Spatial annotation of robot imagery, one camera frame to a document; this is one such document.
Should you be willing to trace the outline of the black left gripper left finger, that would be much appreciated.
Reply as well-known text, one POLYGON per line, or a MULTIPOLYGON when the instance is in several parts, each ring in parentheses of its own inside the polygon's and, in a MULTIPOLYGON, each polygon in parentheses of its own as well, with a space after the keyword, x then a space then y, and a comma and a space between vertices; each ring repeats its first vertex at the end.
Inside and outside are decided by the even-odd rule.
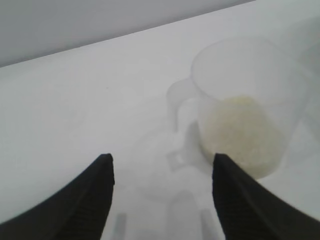
POLYGON ((111 209, 113 156, 101 154, 80 175, 28 211, 1 223, 2 240, 99 240, 111 209))

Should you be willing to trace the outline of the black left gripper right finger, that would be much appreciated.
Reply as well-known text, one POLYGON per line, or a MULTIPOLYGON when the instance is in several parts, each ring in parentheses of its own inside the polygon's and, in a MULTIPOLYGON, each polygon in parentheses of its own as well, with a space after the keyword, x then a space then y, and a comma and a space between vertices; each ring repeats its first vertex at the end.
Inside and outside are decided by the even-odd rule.
POLYGON ((227 240, 318 240, 320 222, 289 205, 217 153, 212 198, 227 240))

